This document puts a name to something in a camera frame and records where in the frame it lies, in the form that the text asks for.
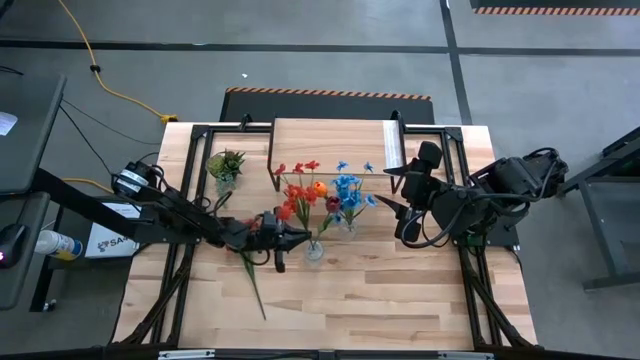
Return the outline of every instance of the wooden board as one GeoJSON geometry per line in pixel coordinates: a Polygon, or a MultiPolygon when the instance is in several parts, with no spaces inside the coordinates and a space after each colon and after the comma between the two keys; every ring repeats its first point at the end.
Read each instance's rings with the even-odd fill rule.
{"type": "MultiPolygon", "coordinates": [[[[272,170],[285,164],[286,173],[291,173],[296,163],[315,160],[324,165],[316,172],[337,174],[338,162],[345,161],[349,164],[345,171],[362,173],[368,161],[373,165],[374,175],[388,176],[382,172],[386,166],[383,124],[392,120],[277,118],[274,121],[272,170]]],[[[393,134],[396,144],[399,142],[397,131],[396,128],[393,134]]]]}
{"type": "MultiPolygon", "coordinates": [[[[169,124],[159,156],[167,181],[181,183],[192,124],[169,124]]],[[[470,171],[494,160],[487,127],[462,127],[470,171]]],[[[435,136],[405,139],[407,157],[420,142],[435,136]]],[[[201,154],[203,141],[198,147],[201,154]]],[[[249,218],[284,200],[266,170],[268,135],[218,134],[213,151],[246,151],[244,175],[222,211],[249,218]]],[[[194,169],[199,169],[196,156],[194,169]]],[[[459,164],[454,164],[456,171],[459,164]]],[[[444,171],[434,171],[444,176],[444,171]]],[[[194,196],[197,174],[191,182],[194,196]]],[[[367,178],[363,191],[392,197],[388,179],[367,178]]],[[[215,180],[209,176],[206,196],[215,201],[215,180]]],[[[312,211],[312,222],[323,211],[312,211]]],[[[441,248],[411,250],[393,237],[393,212],[379,205],[357,219],[353,240],[342,240],[339,229],[323,234],[325,256],[320,263],[304,259],[305,245],[285,255],[287,272],[270,263],[257,268],[265,305],[263,320],[250,281],[237,255],[206,244],[198,246],[187,295],[181,347],[208,348],[331,348],[331,349],[452,349],[472,348],[457,251],[441,248]]],[[[427,217],[427,233],[440,229],[427,217]]],[[[153,245],[133,261],[114,340],[127,336],[155,301],[164,268],[166,245],[153,245]]],[[[497,303],[522,335],[535,342],[520,269],[512,254],[487,249],[487,261],[497,303]]],[[[488,339],[486,311],[479,305],[483,334],[488,339]]],[[[171,320],[168,312],[165,324],[171,320]]]]}

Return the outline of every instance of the yellow cable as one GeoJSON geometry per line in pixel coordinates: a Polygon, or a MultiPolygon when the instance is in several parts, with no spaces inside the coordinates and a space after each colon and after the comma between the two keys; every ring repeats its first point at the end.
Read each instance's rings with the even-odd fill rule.
{"type": "Polygon", "coordinates": [[[93,185],[97,188],[100,188],[110,194],[113,194],[113,191],[111,189],[109,189],[108,187],[93,181],[93,180],[89,180],[89,179],[83,179],[83,178],[63,178],[62,181],[64,182],[79,182],[79,183],[83,183],[83,184],[89,184],[89,185],[93,185]]]}
{"type": "MultiPolygon", "coordinates": [[[[87,37],[85,36],[84,31],[82,31],[82,27],[80,26],[80,24],[78,23],[76,18],[73,16],[71,11],[69,11],[69,9],[64,4],[64,2],[62,2],[62,0],[58,0],[58,2],[60,3],[60,5],[62,5],[62,7],[64,8],[64,11],[67,13],[67,15],[69,15],[69,17],[71,18],[73,23],[76,25],[76,28],[80,32],[80,36],[82,36],[82,40],[84,40],[85,45],[87,45],[87,50],[89,50],[89,56],[91,56],[91,65],[98,66],[98,64],[96,63],[96,57],[93,55],[93,50],[91,49],[91,45],[89,44],[89,40],[87,40],[87,37]]],[[[100,74],[98,73],[98,70],[93,70],[93,74],[96,76],[96,79],[98,80],[98,83],[104,89],[104,91],[108,92],[109,94],[111,94],[113,96],[119,97],[121,99],[131,101],[132,103],[138,104],[139,106],[142,106],[143,108],[151,111],[154,115],[156,115],[157,117],[160,118],[160,120],[162,121],[163,124],[167,124],[170,121],[178,121],[178,115],[175,115],[175,114],[174,115],[161,114],[160,112],[158,112],[157,110],[155,110],[151,106],[143,103],[140,100],[136,100],[136,99],[134,99],[132,97],[120,94],[119,92],[116,92],[116,91],[113,91],[113,90],[109,89],[102,82],[102,79],[100,78],[100,74]]]]}

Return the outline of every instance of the green plant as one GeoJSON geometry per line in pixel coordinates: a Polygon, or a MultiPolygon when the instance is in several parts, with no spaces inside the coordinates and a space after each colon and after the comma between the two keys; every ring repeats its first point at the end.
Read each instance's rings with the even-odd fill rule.
{"type": "Polygon", "coordinates": [[[207,171],[214,178],[233,178],[242,174],[240,166],[244,163],[245,153],[225,150],[213,155],[207,160],[207,171]]]}

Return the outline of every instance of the black mat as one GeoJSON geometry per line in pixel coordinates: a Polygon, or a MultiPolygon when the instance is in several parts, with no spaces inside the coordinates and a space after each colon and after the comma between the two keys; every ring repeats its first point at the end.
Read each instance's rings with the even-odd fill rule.
{"type": "Polygon", "coordinates": [[[388,119],[398,110],[407,124],[435,124],[427,95],[337,90],[228,88],[220,121],[240,121],[250,114],[256,122],[277,117],[319,119],[388,119]]]}

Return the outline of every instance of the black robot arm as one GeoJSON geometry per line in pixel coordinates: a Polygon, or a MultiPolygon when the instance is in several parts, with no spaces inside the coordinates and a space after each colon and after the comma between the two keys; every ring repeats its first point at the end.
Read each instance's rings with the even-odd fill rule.
{"type": "Polygon", "coordinates": [[[130,220],[130,233],[122,234],[140,243],[194,244],[204,239],[215,247],[240,253],[264,251],[270,257],[274,251],[276,269],[284,272],[284,252],[311,238],[311,232],[292,228],[269,211],[251,223],[219,217],[217,210],[231,192],[221,196],[208,211],[208,199],[200,199],[209,202],[207,206],[185,199],[169,186],[164,170],[157,165],[130,162],[120,174],[113,175],[111,187],[117,196],[141,207],[140,219],[130,220]]]}
{"type": "Polygon", "coordinates": [[[532,202],[555,194],[568,171],[558,152],[542,148],[522,158],[502,158],[466,179],[464,186],[445,183],[431,172],[438,168],[442,152],[432,142],[420,145],[418,158],[400,168],[386,169],[391,175],[404,175],[406,182],[401,196],[409,207],[377,196],[396,213],[395,237],[411,248],[435,244],[447,235],[483,236],[501,216],[522,219],[532,202]],[[424,216],[431,211],[442,232],[427,238],[424,216]],[[420,231],[426,242],[416,243],[420,231]]]}

